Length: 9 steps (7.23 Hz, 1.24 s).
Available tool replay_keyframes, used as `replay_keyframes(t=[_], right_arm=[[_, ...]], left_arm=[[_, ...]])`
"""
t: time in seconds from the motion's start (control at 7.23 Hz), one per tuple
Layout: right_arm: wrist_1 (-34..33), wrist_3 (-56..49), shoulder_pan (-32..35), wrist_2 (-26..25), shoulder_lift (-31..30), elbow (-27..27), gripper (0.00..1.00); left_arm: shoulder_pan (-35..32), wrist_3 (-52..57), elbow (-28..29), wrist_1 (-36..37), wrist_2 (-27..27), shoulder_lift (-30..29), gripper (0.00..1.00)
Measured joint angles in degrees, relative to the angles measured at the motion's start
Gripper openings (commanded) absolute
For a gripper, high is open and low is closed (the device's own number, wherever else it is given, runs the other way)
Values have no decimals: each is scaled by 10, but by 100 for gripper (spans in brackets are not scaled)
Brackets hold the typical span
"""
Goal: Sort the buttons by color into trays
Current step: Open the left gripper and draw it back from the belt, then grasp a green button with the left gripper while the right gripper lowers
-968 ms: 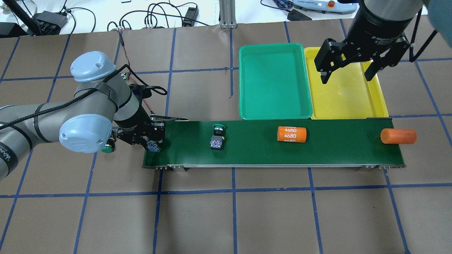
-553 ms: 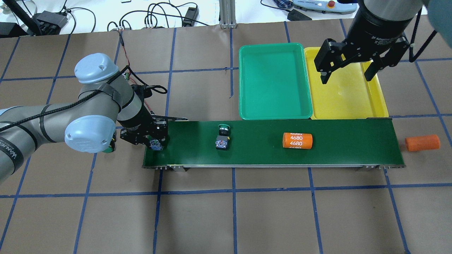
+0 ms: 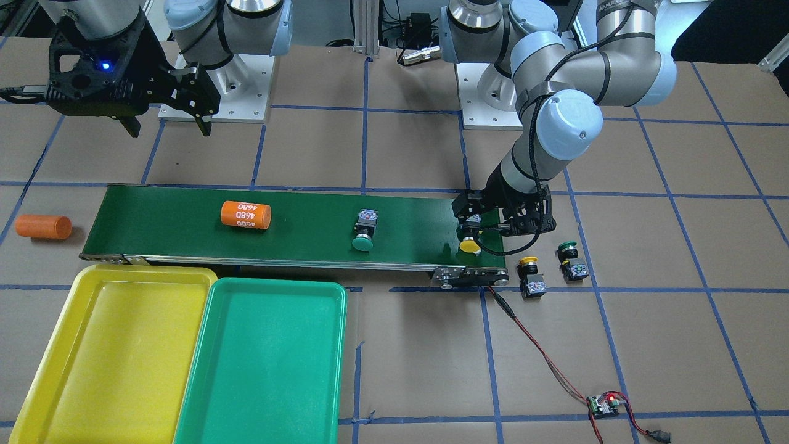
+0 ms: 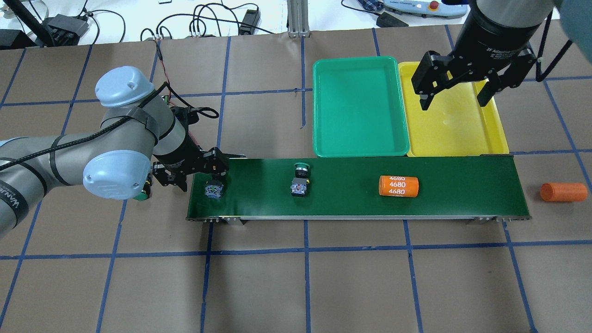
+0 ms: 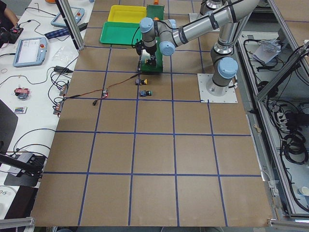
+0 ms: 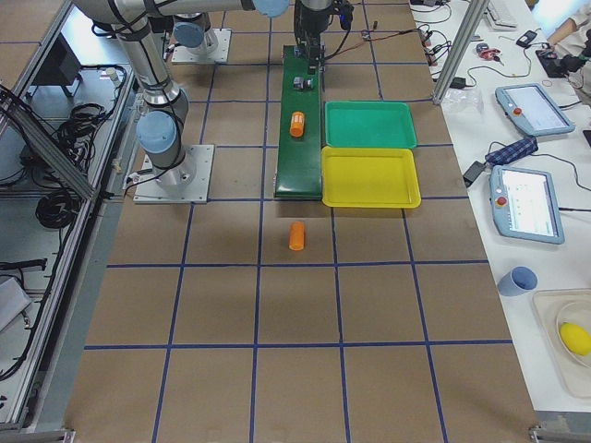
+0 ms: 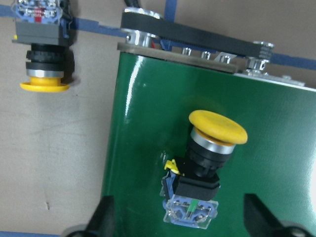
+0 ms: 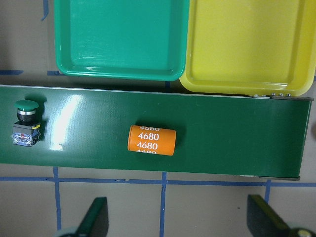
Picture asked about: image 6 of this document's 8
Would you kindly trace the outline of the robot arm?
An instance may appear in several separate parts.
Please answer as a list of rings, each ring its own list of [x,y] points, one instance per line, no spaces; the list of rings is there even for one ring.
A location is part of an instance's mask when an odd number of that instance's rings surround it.
[[[341,29],[349,34],[354,19],[354,6],[348,1],[296,1],[294,9],[295,55],[308,63],[308,73],[314,75],[325,62],[341,52],[340,43],[331,54],[325,53],[321,34],[339,19]],[[174,16],[173,35],[176,42],[193,54],[209,54],[218,45],[211,27],[209,14],[205,11],[177,14]]]
[[[286,1],[77,1],[75,6],[98,24],[109,25],[143,88],[147,112],[136,134],[152,166],[153,180],[172,189],[195,178],[196,162],[182,145],[188,97],[175,83],[153,39],[150,18],[182,14],[257,11],[267,18],[282,15]]]

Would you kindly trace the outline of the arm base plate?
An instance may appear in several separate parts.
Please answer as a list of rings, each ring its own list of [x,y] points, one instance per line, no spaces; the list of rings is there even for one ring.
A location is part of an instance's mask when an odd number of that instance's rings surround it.
[[[134,187],[137,204],[205,204],[209,196],[214,145],[184,145],[183,162],[155,179],[151,159],[144,155],[143,168],[149,172]]]
[[[176,47],[172,63],[175,65],[226,64],[232,31],[230,29],[203,30],[199,27],[176,27]]]

